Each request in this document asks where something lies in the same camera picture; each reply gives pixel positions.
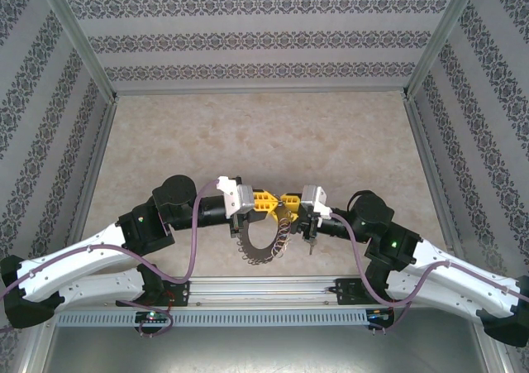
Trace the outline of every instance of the metal wire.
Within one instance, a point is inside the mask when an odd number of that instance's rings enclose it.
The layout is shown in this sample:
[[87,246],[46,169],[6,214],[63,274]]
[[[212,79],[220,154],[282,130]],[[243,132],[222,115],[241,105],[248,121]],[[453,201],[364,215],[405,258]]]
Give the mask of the metal wire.
[[278,221],[278,231],[275,234],[274,247],[272,247],[272,258],[280,259],[287,251],[290,242],[290,227],[292,226],[292,212],[287,210],[285,216]]

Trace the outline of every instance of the enclosure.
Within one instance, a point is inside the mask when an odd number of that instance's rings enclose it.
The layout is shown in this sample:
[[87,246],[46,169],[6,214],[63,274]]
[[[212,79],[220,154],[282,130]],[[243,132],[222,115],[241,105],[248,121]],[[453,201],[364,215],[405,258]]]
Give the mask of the enclosure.
[[[319,184],[343,208],[372,189],[399,224],[443,251],[497,275],[527,275],[528,8],[529,0],[1,0],[0,258],[90,237],[171,175],[199,188],[227,175],[277,195]],[[274,224],[250,232],[265,245]],[[350,244],[333,237],[318,237],[312,254],[294,237],[281,259],[249,265],[226,228],[198,235],[199,284],[269,277],[276,291],[282,281],[359,273]],[[182,275],[189,239],[179,232],[149,260]],[[407,320],[381,339],[323,326],[180,328],[194,348],[176,330],[149,342],[129,328],[57,318],[3,335],[0,371],[69,371],[72,360],[74,371],[529,371],[527,349],[461,318],[415,308]]]

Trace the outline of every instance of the damask pattern wall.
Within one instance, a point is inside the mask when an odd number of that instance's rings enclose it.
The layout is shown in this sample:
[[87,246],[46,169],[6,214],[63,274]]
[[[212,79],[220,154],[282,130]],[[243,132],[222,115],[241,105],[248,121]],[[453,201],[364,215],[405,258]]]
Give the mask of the damask pattern wall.
[[68,0],[120,92],[403,87],[450,0]]
[[0,63],[0,259],[35,257],[69,240],[107,103],[46,0],[2,0]]
[[415,96],[465,259],[513,277],[529,271],[528,5],[469,0]]

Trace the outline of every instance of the purple cable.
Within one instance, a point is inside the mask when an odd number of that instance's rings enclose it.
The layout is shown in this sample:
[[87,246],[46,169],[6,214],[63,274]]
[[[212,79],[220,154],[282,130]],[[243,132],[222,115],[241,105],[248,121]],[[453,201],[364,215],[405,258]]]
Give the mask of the purple cable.
[[397,325],[399,325],[404,320],[404,317],[406,317],[411,307],[412,307],[412,303],[406,304],[406,307],[404,307],[403,311],[400,313],[400,316],[397,318],[395,322],[393,322],[393,325],[391,325],[389,328],[385,328],[382,325],[379,325],[377,323],[372,323],[372,322],[369,322],[369,325],[377,328],[378,330],[382,330],[384,334],[386,334],[387,332],[391,332],[392,330],[395,329]]
[[433,263],[428,266],[422,273],[421,279],[418,281],[417,285],[415,286],[415,289],[405,298],[396,302],[391,302],[382,299],[373,289],[371,284],[369,283],[367,277],[364,273],[364,267],[362,266],[362,260],[360,259],[360,251],[358,250],[358,246],[356,245],[356,238],[355,233],[353,232],[353,229],[351,228],[350,224],[342,217],[335,213],[331,213],[331,218],[334,218],[335,220],[338,220],[341,222],[345,227],[347,232],[349,233],[349,238],[351,245],[353,246],[353,252],[355,253],[355,261],[356,266],[358,267],[358,271],[360,273],[360,278],[362,279],[362,283],[364,284],[365,288],[367,289],[368,293],[375,299],[377,302],[381,303],[382,305],[386,305],[388,307],[402,307],[403,305],[411,303],[413,298],[419,293],[419,290],[421,290],[421,287],[424,285],[424,282],[427,280],[427,276],[437,267],[454,267],[457,270],[463,271],[466,274],[473,276],[474,278],[478,280],[482,280],[484,283],[489,284],[493,286],[496,289],[500,289],[504,293],[509,293],[527,303],[529,303],[529,297],[524,296],[523,294],[520,294],[518,292],[515,292],[514,290],[510,290],[509,288],[505,286],[501,286],[494,282],[493,280],[490,280],[489,278],[486,278],[480,274],[477,274],[473,272],[472,270],[469,270],[466,267],[463,267],[462,265],[459,265],[457,263],[450,263],[449,261],[438,261],[437,263]]
[[[195,260],[196,260],[196,257],[197,257],[198,206],[200,204],[200,200],[203,198],[203,196],[204,196],[204,194],[206,192],[206,189],[208,189],[209,187],[211,187],[213,185],[216,185],[217,183],[218,183],[218,180],[213,180],[213,181],[210,181],[209,183],[207,183],[206,185],[204,185],[200,189],[200,191],[198,191],[197,197],[195,198],[195,201],[194,201],[194,204],[193,204],[193,216],[191,218],[191,257],[189,259],[188,272],[186,273],[186,275],[183,276],[183,278],[177,279],[177,278],[173,278],[172,276],[169,276],[169,275],[165,274],[164,272],[160,271],[158,268],[156,268],[154,265],[152,265],[149,261],[147,261],[143,257],[138,256],[136,253],[134,253],[132,251],[128,251],[127,249],[123,249],[122,247],[114,246],[114,245],[104,245],[104,244],[103,245],[93,245],[93,246],[89,245],[89,246],[86,246],[86,247],[78,247],[77,249],[72,249],[71,251],[67,251],[63,255],[56,256],[56,257],[54,257],[52,259],[49,259],[48,261],[42,263],[41,265],[38,265],[36,268],[34,268],[33,270],[30,270],[29,272],[27,272],[26,274],[24,274],[23,276],[21,276],[17,280],[13,281],[8,287],[6,287],[6,289],[0,294],[0,300],[3,300],[4,297],[6,297],[6,294],[11,292],[13,289],[15,289],[19,284],[21,284],[22,282],[24,282],[28,278],[32,277],[36,273],[41,272],[46,267],[49,267],[50,265],[56,263],[57,261],[61,261],[61,260],[65,259],[65,258],[67,258],[67,257],[73,256],[73,255],[77,255],[78,253],[83,253],[84,251],[86,251],[87,253],[91,253],[92,251],[95,251],[97,249],[107,249],[107,250],[111,250],[111,251],[120,251],[121,253],[129,255],[133,259],[136,259],[141,264],[145,265],[148,269],[150,269],[155,274],[157,274],[162,280],[167,280],[167,281],[172,282],[174,284],[184,284],[184,283],[186,283],[189,280],[189,278],[191,277],[191,274],[193,273],[193,270],[194,270],[194,267],[195,267]],[[144,308],[144,309],[152,309],[153,311],[156,311],[158,313],[166,313],[165,311],[163,311],[161,309],[154,309],[152,307],[148,307],[147,308],[145,305],[141,305],[141,304],[138,304],[138,303],[133,303],[133,302],[130,302],[130,301],[123,301],[123,303],[127,304],[127,305],[130,305],[132,307]],[[171,328],[172,327],[173,318],[170,316],[169,313],[167,313],[167,315],[169,315],[169,319],[171,321],[171,325],[168,326],[168,328]],[[12,327],[2,328],[0,330],[0,333],[9,332],[10,330],[12,330]]]

